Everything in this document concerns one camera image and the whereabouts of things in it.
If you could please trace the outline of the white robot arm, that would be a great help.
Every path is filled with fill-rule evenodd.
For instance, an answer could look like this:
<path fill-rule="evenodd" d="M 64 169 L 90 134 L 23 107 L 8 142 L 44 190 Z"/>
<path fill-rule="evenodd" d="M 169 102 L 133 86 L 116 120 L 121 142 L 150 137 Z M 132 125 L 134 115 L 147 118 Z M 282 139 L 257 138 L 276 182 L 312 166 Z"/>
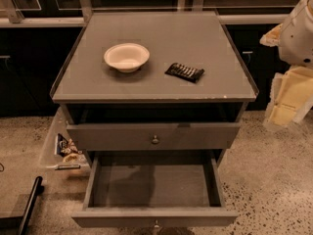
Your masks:
<path fill-rule="evenodd" d="M 275 73 L 263 122 L 268 130 L 278 131 L 292 122 L 300 123 L 312 108 L 313 0 L 300 0 L 260 43 L 277 46 L 280 59 L 290 65 L 285 73 Z"/>

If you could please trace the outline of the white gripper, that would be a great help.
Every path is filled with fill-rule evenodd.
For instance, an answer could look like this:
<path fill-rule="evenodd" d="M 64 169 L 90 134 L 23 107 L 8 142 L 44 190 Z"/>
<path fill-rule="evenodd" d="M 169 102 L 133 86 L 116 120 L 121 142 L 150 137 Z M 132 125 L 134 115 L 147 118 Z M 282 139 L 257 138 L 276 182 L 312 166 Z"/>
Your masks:
<path fill-rule="evenodd" d="M 263 34 L 259 42 L 268 47 L 279 45 L 282 24 Z M 292 122 L 300 123 L 313 107 L 313 70 L 291 66 L 285 73 L 276 73 L 271 84 L 270 103 L 263 125 L 280 130 Z"/>

